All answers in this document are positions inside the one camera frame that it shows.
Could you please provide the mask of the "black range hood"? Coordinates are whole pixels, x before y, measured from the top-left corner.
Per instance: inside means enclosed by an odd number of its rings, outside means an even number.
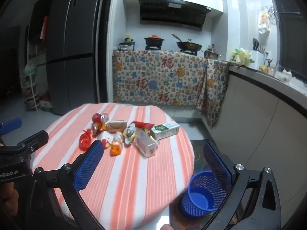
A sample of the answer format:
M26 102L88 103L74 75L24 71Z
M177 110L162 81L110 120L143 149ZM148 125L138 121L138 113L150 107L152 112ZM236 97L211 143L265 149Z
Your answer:
M174 23L202 29L211 8L182 0L138 0L140 21Z

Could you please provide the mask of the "gold foil candy bag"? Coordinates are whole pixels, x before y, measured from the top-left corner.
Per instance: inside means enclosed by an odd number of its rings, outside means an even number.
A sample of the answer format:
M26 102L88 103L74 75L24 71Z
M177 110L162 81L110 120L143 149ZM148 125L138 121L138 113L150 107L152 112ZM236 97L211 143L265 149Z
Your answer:
M150 132L150 130L149 130L148 128L144 127L142 130L143 130L143 131L145 132L145 134L146 134L147 136L149 136L153 141L156 141L156 139L152 136L152 134L151 134L151 132Z

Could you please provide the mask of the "green white milk carton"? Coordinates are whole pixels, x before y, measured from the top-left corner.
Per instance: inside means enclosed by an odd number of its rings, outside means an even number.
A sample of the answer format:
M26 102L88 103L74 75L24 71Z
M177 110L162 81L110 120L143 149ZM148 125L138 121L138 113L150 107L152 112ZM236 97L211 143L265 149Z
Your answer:
M180 125L175 121L167 122L164 124L153 126L150 133L156 140L171 137L178 134Z

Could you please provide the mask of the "blue mesh trash bin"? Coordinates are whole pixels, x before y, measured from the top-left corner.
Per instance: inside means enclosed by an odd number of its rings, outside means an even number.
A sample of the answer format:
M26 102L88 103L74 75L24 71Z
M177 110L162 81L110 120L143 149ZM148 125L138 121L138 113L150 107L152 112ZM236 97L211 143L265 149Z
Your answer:
M181 213L189 218L200 218L218 210L227 196L210 170L196 173L180 200Z

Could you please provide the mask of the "floral patterned counter curtain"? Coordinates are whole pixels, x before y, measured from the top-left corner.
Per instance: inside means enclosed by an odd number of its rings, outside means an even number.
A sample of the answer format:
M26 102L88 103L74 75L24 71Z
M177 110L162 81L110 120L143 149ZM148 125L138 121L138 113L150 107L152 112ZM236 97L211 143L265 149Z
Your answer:
M172 50L115 50L113 98L199 110L209 127L219 118L229 79L229 62Z

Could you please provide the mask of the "floral tissue box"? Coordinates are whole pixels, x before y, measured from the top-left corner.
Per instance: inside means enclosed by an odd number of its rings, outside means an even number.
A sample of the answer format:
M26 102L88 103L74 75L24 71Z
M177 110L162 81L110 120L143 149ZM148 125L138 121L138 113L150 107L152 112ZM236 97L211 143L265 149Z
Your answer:
M118 121L109 121L107 123L107 131L109 133L116 133L118 131L124 132L127 128L127 121L118 120Z

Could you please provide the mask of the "crushed orange soda can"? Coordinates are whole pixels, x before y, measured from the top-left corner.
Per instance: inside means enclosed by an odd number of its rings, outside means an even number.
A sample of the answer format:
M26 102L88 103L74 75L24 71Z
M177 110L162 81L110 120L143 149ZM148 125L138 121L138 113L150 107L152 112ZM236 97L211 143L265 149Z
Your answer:
M107 131L108 124L105 122L93 122L91 126L91 132L93 137L97 137L103 131Z

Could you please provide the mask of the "white small carton box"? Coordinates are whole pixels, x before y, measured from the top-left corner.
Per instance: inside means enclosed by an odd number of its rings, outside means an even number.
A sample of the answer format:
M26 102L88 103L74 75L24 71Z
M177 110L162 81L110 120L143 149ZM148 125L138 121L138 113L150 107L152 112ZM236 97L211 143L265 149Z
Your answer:
M158 142L146 134L136 135L135 145L145 158L155 156L158 149Z

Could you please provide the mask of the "yellow white snack packet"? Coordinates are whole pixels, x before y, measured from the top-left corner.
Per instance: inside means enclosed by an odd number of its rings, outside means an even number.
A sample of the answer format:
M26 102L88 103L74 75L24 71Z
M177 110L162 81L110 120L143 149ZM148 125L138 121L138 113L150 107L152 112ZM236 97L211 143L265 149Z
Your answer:
M127 126L127 128L123 132L124 143L126 146L130 146L133 143L135 138L136 126L134 123L131 123Z

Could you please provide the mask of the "dark grey refrigerator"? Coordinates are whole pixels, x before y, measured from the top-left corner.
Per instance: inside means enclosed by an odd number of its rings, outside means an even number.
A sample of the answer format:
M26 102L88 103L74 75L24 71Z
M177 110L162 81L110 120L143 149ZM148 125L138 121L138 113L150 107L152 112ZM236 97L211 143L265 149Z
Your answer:
M96 38L101 0L52 0L46 72L53 112L98 101Z

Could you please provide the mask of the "white storage rack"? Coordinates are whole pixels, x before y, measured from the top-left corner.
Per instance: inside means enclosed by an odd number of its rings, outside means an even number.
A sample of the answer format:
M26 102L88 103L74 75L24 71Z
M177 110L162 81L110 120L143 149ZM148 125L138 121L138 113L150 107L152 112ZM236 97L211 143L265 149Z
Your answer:
M21 91L27 111L38 111L41 107L36 74L36 65L29 61L20 75Z

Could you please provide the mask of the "crushed red soda can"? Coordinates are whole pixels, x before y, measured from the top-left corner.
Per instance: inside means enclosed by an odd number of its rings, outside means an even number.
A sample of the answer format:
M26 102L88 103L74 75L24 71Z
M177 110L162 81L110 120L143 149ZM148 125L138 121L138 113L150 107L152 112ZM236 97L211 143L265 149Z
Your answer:
M92 121L95 124L102 124L102 123L107 124L109 121L109 115L108 113L102 113L102 114L95 113L92 117Z

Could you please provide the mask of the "black pot red lid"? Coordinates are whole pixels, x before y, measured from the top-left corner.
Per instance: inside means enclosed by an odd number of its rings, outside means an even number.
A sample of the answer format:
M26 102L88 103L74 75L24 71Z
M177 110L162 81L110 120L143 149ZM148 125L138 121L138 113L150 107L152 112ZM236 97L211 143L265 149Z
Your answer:
M145 49L146 50L161 50L162 44L164 39L156 36L156 35L152 35L149 37L144 38L145 40Z

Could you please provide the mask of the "long red snack wrapper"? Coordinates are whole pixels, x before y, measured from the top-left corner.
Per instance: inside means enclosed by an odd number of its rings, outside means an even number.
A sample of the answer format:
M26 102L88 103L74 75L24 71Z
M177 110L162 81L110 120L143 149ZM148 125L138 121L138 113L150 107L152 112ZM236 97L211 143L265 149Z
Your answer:
M148 122L132 121L132 123L135 125L135 127L139 128L139 129L146 128L147 130L151 130L154 126L154 124L148 123Z

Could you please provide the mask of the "yellow green cup stack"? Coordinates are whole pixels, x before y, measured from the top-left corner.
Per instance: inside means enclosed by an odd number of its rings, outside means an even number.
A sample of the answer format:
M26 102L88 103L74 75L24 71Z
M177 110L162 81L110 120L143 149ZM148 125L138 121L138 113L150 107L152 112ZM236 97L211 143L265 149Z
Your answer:
M251 54L243 48L235 49L230 55L230 61L242 65L248 65L250 62Z

